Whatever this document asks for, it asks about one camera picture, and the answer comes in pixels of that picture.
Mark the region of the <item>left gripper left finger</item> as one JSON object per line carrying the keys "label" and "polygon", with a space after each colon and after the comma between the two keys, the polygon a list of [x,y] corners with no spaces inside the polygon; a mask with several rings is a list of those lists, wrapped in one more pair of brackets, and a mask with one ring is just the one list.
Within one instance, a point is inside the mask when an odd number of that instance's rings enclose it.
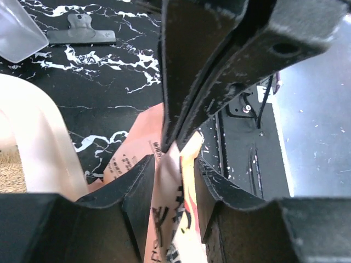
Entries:
{"label": "left gripper left finger", "polygon": [[53,193],[1,195],[1,262],[142,262],[155,160],[72,202]]}

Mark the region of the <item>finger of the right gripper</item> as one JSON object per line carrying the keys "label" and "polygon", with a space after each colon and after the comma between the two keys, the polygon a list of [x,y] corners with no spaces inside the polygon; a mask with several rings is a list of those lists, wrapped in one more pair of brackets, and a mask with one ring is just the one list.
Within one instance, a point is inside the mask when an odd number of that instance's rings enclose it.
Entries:
{"label": "finger of the right gripper", "polygon": [[177,137],[196,129],[264,77],[328,50],[348,11],[346,1],[250,1],[228,49],[201,84]]}
{"label": "finger of the right gripper", "polygon": [[248,1],[163,1],[161,150],[177,140],[201,81],[243,20]]}

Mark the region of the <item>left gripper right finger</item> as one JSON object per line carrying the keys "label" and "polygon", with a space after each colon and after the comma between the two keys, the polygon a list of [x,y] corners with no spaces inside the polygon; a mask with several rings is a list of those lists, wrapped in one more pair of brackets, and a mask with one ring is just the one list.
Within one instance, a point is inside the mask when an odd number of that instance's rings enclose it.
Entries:
{"label": "left gripper right finger", "polygon": [[350,199],[265,201],[194,162],[208,262],[350,262]]}

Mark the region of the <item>pink cat litter bag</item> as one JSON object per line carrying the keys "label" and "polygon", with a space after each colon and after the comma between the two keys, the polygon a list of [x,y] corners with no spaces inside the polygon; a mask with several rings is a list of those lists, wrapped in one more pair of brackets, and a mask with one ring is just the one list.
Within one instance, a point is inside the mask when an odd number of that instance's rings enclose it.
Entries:
{"label": "pink cat litter bag", "polygon": [[155,178],[144,262],[207,262],[197,215],[194,160],[203,137],[196,132],[179,150],[173,144],[160,149],[163,104],[141,112],[126,140],[104,170],[103,178],[91,183],[90,191],[123,176],[146,155],[155,157]]}

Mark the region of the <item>metal litter scoop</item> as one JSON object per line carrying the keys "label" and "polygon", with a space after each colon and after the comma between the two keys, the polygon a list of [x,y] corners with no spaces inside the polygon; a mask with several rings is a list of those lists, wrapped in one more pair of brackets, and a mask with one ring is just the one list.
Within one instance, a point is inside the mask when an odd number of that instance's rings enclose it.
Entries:
{"label": "metal litter scoop", "polygon": [[1,0],[1,57],[19,63],[49,41],[17,0]]}

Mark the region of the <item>beige plastic litter box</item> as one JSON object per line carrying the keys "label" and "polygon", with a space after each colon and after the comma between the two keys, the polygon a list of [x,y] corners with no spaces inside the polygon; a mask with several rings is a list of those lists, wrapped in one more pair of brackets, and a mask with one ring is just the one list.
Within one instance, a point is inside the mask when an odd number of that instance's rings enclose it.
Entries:
{"label": "beige plastic litter box", "polygon": [[87,182],[54,101],[21,78],[1,75],[1,146],[19,150],[29,193],[59,193],[76,201]]}

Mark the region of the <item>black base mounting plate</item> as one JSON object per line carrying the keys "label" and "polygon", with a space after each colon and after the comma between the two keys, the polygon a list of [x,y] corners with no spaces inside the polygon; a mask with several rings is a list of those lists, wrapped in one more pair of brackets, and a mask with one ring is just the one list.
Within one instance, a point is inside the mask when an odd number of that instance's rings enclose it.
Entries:
{"label": "black base mounting plate", "polygon": [[252,86],[200,128],[200,155],[235,185],[265,200],[294,196],[276,98]]}

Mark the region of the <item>black binder clip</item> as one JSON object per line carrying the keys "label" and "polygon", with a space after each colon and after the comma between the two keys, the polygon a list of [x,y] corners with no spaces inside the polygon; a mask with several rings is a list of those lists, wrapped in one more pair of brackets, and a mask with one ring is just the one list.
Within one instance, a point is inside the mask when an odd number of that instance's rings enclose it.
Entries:
{"label": "black binder clip", "polygon": [[92,18],[87,14],[69,14],[69,28],[66,30],[50,30],[46,36],[50,44],[103,44],[115,43],[113,30],[95,30]]}

